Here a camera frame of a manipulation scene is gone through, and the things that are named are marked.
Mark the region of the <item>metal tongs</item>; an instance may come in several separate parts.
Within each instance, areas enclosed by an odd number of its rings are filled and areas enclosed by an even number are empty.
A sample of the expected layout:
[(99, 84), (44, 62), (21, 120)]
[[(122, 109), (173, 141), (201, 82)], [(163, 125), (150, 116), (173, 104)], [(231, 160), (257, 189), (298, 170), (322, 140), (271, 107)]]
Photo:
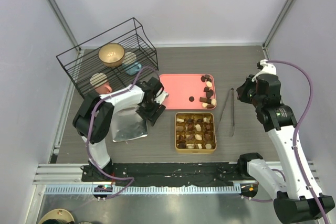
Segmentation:
[(222, 122), (223, 115), (224, 115), (224, 110), (226, 108), (228, 99), (230, 98), (231, 99), (231, 101), (230, 101), (230, 115), (231, 115), (230, 137), (233, 137), (234, 132), (235, 132), (235, 98), (234, 98), (235, 94), (234, 93), (235, 93), (234, 88), (232, 87), (232, 88), (230, 88), (230, 90), (226, 94), (223, 109), (222, 109), (222, 112), (221, 112), (221, 116), (220, 116), (220, 119), (219, 119), (217, 130), (216, 130), (216, 132), (218, 132), (218, 130), (221, 126), (221, 122)]

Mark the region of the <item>pink tray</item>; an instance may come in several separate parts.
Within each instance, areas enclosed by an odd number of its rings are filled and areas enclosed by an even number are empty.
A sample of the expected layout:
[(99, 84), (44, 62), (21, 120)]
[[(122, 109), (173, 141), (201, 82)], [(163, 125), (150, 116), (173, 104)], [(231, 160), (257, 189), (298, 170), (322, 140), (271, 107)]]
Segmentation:
[(217, 106), (214, 77), (211, 74), (161, 74), (160, 82), (169, 96), (168, 110), (213, 110)]

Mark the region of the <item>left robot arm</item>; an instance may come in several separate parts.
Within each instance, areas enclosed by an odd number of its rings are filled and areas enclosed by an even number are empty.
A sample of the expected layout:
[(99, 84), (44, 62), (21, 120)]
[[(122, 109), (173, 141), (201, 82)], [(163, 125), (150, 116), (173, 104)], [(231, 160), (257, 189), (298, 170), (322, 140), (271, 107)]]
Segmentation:
[(136, 117), (154, 125), (165, 110), (163, 102), (168, 96), (163, 84), (155, 77), (113, 93), (87, 95), (72, 122), (85, 142), (89, 156), (89, 164), (81, 168), (82, 181), (111, 179), (113, 162), (107, 151), (106, 136), (112, 130), (111, 123), (116, 114), (135, 108)]

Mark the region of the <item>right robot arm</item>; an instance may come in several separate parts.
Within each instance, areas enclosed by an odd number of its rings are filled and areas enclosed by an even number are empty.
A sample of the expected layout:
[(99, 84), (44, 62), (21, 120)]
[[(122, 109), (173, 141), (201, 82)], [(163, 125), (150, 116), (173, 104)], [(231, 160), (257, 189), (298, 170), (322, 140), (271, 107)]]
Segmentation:
[(326, 218), (335, 207), (332, 196), (324, 195), (307, 163), (298, 139), (298, 123), (292, 109), (281, 103), (277, 75), (249, 75), (237, 88), (237, 99), (255, 107), (280, 159), (284, 177), (273, 171), (258, 153), (241, 154), (237, 173), (242, 179), (258, 181), (271, 197), (281, 223)]

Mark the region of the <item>silver box lid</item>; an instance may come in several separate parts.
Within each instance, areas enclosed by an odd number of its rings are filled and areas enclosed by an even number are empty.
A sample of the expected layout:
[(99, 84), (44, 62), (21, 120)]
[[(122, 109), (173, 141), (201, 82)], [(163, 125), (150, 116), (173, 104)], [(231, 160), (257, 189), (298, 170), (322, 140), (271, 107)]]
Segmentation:
[(130, 107), (112, 116), (110, 130), (113, 142), (137, 140), (148, 135), (147, 121), (137, 113), (137, 109)]

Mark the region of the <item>gold chocolate box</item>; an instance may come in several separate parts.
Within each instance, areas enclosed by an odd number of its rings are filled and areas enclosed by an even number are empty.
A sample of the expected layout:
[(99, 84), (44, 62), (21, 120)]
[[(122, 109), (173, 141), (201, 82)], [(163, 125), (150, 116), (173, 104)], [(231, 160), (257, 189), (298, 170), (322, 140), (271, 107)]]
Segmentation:
[(217, 149), (212, 113), (177, 113), (174, 130), (174, 145), (179, 153), (211, 154)]

